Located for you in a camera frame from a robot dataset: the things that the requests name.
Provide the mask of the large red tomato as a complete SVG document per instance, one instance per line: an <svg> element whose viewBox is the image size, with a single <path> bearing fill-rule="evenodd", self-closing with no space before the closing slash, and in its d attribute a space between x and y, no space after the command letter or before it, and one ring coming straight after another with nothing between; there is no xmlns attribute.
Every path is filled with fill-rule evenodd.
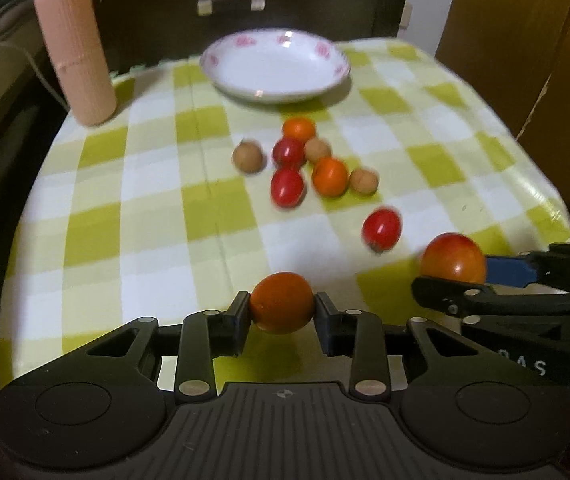
<svg viewBox="0 0 570 480"><path fill-rule="evenodd" d="M488 267L486 256L469 237L458 233L443 233L425 248L419 274L430 278L483 284Z"/></svg>

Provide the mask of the small orange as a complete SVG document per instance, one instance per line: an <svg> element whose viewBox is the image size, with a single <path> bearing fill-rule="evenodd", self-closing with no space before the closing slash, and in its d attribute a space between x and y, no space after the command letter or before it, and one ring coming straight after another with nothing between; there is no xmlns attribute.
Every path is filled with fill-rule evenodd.
<svg viewBox="0 0 570 480"><path fill-rule="evenodd" d="M314 294L301 275L279 272L267 276L253 289L249 307L253 322L261 330L285 335L309 323L314 312Z"/></svg>

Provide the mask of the red cherry tomato front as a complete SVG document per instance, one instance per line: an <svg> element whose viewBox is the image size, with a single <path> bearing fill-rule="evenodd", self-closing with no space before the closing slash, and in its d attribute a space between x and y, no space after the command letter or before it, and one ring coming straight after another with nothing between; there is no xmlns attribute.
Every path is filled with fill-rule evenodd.
<svg viewBox="0 0 570 480"><path fill-rule="evenodd" d="M373 252L388 252L399 242L402 220L395 208L381 207L371 212L362 224L362 240Z"/></svg>

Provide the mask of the red cherry tomato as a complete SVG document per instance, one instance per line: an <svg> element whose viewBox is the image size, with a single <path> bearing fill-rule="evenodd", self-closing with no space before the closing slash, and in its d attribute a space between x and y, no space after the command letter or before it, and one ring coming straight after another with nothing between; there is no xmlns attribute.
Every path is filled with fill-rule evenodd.
<svg viewBox="0 0 570 480"><path fill-rule="evenodd" d="M381 207L371 212L362 224L362 240L373 252L388 252L399 242L402 220L395 208Z"/></svg>
<svg viewBox="0 0 570 480"><path fill-rule="evenodd" d="M306 183L298 170L281 168L271 180L271 199L281 208L297 207L306 192Z"/></svg>
<svg viewBox="0 0 570 480"><path fill-rule="evenodd" d="M282 138L274 144L272 158L277 168L299 169L306 162L305 147L296 139Z"/></svg>

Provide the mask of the brown longan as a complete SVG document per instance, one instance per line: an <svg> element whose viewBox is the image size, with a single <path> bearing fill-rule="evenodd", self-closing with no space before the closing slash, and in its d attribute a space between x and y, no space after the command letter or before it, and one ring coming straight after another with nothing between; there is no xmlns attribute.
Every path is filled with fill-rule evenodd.
<svg viewBox="0 0 570 480"><path fill-rule="evenodd" d="M265 156L261 146L252 140L239 142L232 153L232 162L243 174L257 174L265 165Z"/></svg>
<svg viewBox="0 0 570 480"><path fill-rule="evenodd" d="M358 167L351 171L349 186L355 193L372 195L378 189L379 177L376 171Z"/></svg>
<svg viewBox="0 0 570 480"><path fill-rule="evenodd" d="M329 143L317 136L309 139L303 148L305 149L306 160L312 165L323 158L332 156L332 148Z"/></svg>

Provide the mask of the orange kumquat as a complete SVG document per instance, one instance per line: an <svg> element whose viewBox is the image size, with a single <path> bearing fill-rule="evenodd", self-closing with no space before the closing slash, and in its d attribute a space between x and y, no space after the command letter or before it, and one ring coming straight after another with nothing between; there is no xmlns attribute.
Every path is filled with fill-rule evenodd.
<svg viewBox="0 0 570 480"><path fill-rule="evenodd" d="M337 158L323 157L312 170L312 184L325 197L338 197L349 185L349 171L345 163Z"/></svg>
<svg viewBox="0 0 570 480"><path fill-rule="evenodd" d="M313 120L306 117L290 117L285 120L282 127L284 138L295 139L306 144L317 135L317 128Z"/></svg>

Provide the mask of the orange kumquat top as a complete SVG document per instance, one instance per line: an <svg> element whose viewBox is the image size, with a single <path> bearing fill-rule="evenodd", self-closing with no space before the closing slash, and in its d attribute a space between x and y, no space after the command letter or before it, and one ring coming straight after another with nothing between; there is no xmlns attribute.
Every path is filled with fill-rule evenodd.
<svg viewBox="0 0 570 480"><path fill-rule="evenodd" d="M317 128L313 120L306 117L290 117L285 120L282 127L284 138L295 139L306 144L317 135Z"/></svg>

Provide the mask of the brown wooden door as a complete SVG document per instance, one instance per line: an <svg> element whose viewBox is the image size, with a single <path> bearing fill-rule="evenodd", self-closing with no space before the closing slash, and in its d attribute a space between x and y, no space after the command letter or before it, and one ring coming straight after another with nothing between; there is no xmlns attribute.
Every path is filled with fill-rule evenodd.
<svg viewBox="0 0 570 480"><path fill-rule="evenodd" d="M437 58L490 104L570 205L570 0L453 0Z"/></svg>

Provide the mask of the white floral porcelain plate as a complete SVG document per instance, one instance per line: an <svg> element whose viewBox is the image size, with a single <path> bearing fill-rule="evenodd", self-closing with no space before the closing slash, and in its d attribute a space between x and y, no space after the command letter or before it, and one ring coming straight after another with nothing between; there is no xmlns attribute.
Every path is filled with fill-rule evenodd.
<svg viewBox="0 0 570 480"><path fill-rule="evenodd" d="M290 28L243 30L213 42L199 66L215 88L259 103L297 103L321 96L350 75L331 40Z"/></svg>

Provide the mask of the dark wooden cabinet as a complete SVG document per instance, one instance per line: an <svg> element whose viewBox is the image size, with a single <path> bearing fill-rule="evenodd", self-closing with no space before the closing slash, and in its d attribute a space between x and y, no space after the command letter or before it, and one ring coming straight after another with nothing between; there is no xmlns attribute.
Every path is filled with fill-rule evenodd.
<svg viewBox="0 0 570 480"><path fill-rule="evenodd" d="M293 28L332 41L396 36L405 0L93 0L108 66L123 73L203 52L246 29Z"/></svg>

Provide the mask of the pink ribbed cylinder container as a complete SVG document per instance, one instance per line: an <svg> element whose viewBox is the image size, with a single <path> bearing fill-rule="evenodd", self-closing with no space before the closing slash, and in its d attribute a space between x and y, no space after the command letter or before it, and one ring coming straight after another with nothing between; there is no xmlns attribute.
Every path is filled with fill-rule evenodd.
<svg viewBox="0 0 570 480"><path fill-rule="evenodd" d="M96 126L114 114L116 93L92 0L34 0L46 51L79 124Z"/></svg>

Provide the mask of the white wall socket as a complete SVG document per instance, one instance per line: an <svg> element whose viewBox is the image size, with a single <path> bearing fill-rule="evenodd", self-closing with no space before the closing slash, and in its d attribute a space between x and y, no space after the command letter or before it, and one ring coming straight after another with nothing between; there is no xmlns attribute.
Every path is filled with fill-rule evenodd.
<svg viewBox="0 0 570 480"><path fill-rule="evenodd" d="M409 28L411 16L412 16L412 10L413 10L413 6L411 5L411 3L407 2L404 4L402 14L401 14L401 20L400 20L400 24L399 24L400 30L407 30Z"/></svg>

